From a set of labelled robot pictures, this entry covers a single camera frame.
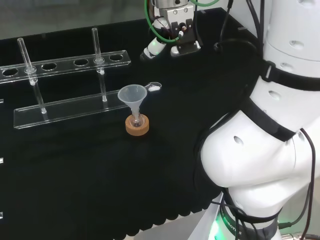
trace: black cloth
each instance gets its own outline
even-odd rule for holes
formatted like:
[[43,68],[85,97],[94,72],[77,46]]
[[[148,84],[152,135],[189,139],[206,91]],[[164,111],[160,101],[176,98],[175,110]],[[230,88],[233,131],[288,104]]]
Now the black cloth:
[[[106,88],[160,82],[140,112],[150,130],[125,130],[129,108],[14,129],[13,110],[36,104],[27,80],[0,85],[0,238],[3,240],[121,240],[178,214],[205,209],[220,188],[197,177],[193,147],[198,133],[239,104],[258,78],[250,46],[225,44],[215,53],[225,11],[198,13],[204,46],[172,59],[168,49],[152,62],[140,53],[154,38],[142,20],[98,26],[101,52],[127,50],[132,64],[107,69]],[[255,38],[230,18],[225,37]],[[31,61],[92,54],[91,27],[24,37]],[[0,41],[0,65],[22,63],[16,39]],[[43,100],[99,93],[93,71],[40,78]]]

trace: black cable clip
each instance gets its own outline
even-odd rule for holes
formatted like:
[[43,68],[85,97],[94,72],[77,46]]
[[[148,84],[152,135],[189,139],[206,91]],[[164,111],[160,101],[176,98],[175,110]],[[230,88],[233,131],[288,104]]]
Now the black cable clip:
[[276,80],[279,77],[279,73],[276,68],[276,64],[272,61],[264,61],[264,64],[262,66],[261,70],[261,78],[270,83],[270,82],[276,82]]

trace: acrylic base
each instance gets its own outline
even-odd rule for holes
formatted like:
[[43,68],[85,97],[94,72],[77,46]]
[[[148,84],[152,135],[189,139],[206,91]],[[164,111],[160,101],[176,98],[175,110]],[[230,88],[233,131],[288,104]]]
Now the acrylic base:
[[118,99],[118,90],[107,92],[107,102],[102,101],[102,94],[88,95],[72,99],[45,103],[43,114],[39,105],[17,108],[14,110],[13,127],[29,128],[37,125],[73,119],[81,116],[107,112],[127,107]]

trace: funnel stem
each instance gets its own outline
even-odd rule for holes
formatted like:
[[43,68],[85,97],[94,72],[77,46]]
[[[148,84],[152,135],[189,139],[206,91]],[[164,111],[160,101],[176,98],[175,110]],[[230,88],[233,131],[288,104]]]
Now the funnel stem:
[[132,115],[134,116],[134,120],[136,121],[136,122],[139,122],[139,108],[135,108],[135,109],[131,109],[131,111],[132,111]]

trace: circular hole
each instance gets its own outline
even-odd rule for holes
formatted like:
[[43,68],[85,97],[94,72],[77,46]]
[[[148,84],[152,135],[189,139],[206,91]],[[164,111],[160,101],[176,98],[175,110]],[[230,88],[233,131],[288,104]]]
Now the circular hole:
[[43,64],[41,66],[41,68],[45,71],[52,71],[53,69],[55,69],[57,67],[57,64],[55,63],[47,63],[47,64]]
[[122,60],[123,58],[124,58],[124,56],[122,56],[122,55],[111,55],[111,56],[109,57],[109,59],[110,59],[111,61],[115,61],[115,62],[120,61],[120,60]]
[[298,136],[302,142],[305,141],[305,136],[302,134],[302,132],[298,132]]
[[18,69],[16,68],[10,68],[10,69],[6,69],[2,72],[2,75],[5,77],[12,77],[14,75],[16,75],[18,73]]
[[85,66],[88,64],[88,60],[87,59],[78,59],[78,60],[75,60],[73,63],[74,65],[76,66],[79,66],[79,67],[82,67],[82,66]]
[[277,92],[275,92],[275,91],[269,91],[269,95],[273,98],[273,99],[275,99],[275,100],[280,100],[280,98],[281,98],[281,95],[279,94],[279,93],[277,93]]
[[291,66],[289,63],[286,63],[286,62],[280,63],[280,67],[287,72],[291,72],[294,69],[293,66]]
[[304,7],[313,7],[316,4],[315,0],[298,0],[298,3]]
[[301,50],[304,48],[304,43],[301,42],[301,41],[296,41],[296,40],[291,40],[289,42],[290,46],[293,47],[294,49],[297,49],[297,50]]
[[241,140],[240,137],[234,136],[233,139],[237,144],[240,144],[241,146],[244,145],[244,142]]

